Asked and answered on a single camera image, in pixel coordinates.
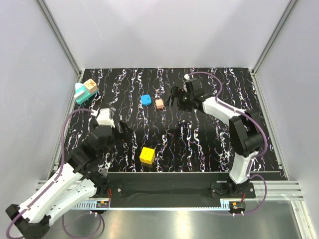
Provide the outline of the pink plug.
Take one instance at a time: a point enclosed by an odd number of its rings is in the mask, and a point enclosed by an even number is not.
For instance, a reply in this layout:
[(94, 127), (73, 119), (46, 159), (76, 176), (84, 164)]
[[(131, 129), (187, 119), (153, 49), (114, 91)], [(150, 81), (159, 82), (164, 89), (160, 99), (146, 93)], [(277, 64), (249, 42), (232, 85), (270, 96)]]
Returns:
[(162, 110), (164, 108), (164, 101), (162, 99), (156, 99), (155, 106), (158, 110)]

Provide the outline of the blue plug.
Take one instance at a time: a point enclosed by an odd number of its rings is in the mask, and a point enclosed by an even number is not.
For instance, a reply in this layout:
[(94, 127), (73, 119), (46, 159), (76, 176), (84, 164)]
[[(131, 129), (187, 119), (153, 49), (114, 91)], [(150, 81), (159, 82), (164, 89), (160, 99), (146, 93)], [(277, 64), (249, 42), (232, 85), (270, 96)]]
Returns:
[(149, 105), (152, 104), (152, 98), (151, 98), (151, 96), (148, 95), (148, 94), (142, 95), (142, 96), (140, 97), (140, 99), (141, 99), (141, 104), (142, 104), (142, 106), (149, 106)]

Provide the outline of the yellow cube socket adapter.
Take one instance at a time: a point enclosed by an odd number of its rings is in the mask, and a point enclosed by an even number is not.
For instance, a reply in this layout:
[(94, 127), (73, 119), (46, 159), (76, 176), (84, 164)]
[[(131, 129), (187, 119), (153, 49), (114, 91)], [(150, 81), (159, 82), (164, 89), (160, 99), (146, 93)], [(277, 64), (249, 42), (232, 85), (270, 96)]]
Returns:
[(143, 147), (141, 154), (140, 154), (140, 162), (147, 164), (147, 165), (152, 165), (153, 161), (155, 158), (155, 150), (152, 148), (148, 147)]

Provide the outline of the beige wooden plug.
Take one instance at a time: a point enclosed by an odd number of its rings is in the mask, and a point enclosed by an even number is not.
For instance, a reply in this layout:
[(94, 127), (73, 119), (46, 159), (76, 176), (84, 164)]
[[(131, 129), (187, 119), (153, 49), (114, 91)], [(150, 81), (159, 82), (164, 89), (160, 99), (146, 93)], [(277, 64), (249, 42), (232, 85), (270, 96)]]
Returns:
[(85, 81), (84, 87), (85, 87), (85, 90), (89, 92), (90, 94), (93, 94), (96, 91), (98, 91), (98, 86), (93, 79), (88, 79), (87, 81)]

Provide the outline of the teal socket block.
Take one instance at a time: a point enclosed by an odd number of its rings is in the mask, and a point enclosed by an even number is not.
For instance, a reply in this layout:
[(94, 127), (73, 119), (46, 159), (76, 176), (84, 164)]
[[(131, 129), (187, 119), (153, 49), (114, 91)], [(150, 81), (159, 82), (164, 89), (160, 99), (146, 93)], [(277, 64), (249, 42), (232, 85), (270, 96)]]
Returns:
[(76, 83), (75, 84), (75, 94), (74, 94), (74, 99), (75, 102), (78, 105), (83, 104), (85, 101), (87, 101), (89, 98), (94, 96), (98, 92), (97, 86), (93, 88), (93, 91), (89, 91), (84, 84), (82, 83)]

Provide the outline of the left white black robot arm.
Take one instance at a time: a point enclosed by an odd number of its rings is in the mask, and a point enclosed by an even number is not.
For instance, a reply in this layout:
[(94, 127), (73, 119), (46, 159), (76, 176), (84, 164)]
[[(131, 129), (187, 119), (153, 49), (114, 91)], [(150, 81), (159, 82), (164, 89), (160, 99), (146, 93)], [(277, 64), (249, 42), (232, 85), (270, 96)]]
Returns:
[(25, 202), (11, 204), (6, 214), (23, 239), (41, 239), (62, 215), (90, 197), (108, 193), (107, 173), (99, 172), (103, 156), (115, 146), (128, 145), (133, 131), (123, 121), (122, 132), (112, 125), (97, 125), (69, 152), (58, 171)]

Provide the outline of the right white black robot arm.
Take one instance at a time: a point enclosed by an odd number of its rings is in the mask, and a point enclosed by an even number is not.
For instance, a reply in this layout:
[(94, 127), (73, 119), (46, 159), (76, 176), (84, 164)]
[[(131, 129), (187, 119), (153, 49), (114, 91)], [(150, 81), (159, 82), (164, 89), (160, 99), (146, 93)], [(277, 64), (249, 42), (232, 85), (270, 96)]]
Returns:
[(198, 110), (216, 117), (229, 127), (231, 146), (235, 151), (234, 161), (225, 183), (212, 191), (218, 196), (238, 197), (248, 187), (253, 160), (259, 156), (262, 146), (267, 147), (267, 138), (253, 112), (235, 108), (209, 94), (172, 87), (167, 101), (183, 111)]

